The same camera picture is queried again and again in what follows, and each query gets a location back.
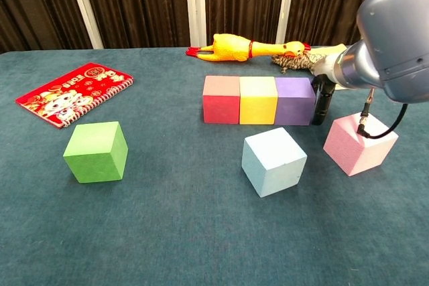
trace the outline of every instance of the purple cube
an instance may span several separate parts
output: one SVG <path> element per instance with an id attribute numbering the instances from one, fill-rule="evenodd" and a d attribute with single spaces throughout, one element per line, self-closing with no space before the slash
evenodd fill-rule
<path id="1" fill-rule="evenodd" d="M 316 95 L 307 77 L 276 77 L 278 101 L 275 125 L 309 125 Z"/>

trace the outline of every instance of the notebook cover illustration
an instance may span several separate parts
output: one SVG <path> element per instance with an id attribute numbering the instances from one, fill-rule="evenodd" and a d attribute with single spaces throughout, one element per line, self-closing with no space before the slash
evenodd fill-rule
<path id="1" fill-rule="evenodd" d="M 133 84 L 133 77 L 88 63 L 19 98 L 17 104 L 62 128 Z"/>

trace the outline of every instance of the cube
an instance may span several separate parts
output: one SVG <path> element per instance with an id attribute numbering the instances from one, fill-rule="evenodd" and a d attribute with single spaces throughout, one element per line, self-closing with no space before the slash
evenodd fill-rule
<path id="1" fill-rule="evenodd" d="M 274 77 L 240 77 L 240 95 L 240 124 L 274 124 L 278 98 Z"/>
<path id="2" fill-rule="evenodd" d="M 380 139 L 367 139 L 357 134 L 361 113 L 334 120 L 323 149 L 336 164 L 352 176 L 381 165 L 398 135 L 391 132 Z M 388 129 L 373 115 L 369 115 L 365 124 L 366 132 L 378 135 Z"/>
<path id="3" fill-rule="evenodd" d="M 307 77 L 276 77 L 278 92 L 275 125 L 309 125 L 316 107 L 316 94 Z"/>
<path id="4" fill-rule="evenodd" d="M 241 167 L 259 197 L 296 186 L 307 154 L 284 128 L 246 137 Z"/>
<path id="5" fill-rule="evenodd" d="M 206 76 L 202 97 L 205 123 L 239 123 L 240 82 L 238 76 Z"/>
<path id="6" fill-rule="evenodd" d="M 122 180 L 128 146 L 119 122 L 77 125 L 64 160 L 81 184 Z"/>

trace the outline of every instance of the chicken's beak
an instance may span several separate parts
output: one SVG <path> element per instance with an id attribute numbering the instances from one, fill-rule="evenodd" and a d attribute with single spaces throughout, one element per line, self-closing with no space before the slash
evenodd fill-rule
<path id="1" fill-rule="evenodd" d="M 286 53 L 283 54 L 283 56 L 286 56 L 286 57 L 297 57 L 297 55 L 294 52 L 291 52 L 291 51 L 287 51 Z"/>

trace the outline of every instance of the yellow rubber chicken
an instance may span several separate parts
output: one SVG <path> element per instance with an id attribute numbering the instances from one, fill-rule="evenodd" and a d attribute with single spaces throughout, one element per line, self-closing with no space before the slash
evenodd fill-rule
<path id="1" fill-rule="evenodd" d="M 186 55 L 210 62 L 227 60 L 245 62 L 254 56 L 285 55 L 299 57 L 308 50 L 311 50 L 311 47 L 302 42 L 264 44 L 229 33 L 216 33 L 213 35 L 213 45 L 202 48 L 189 47 Z"/>

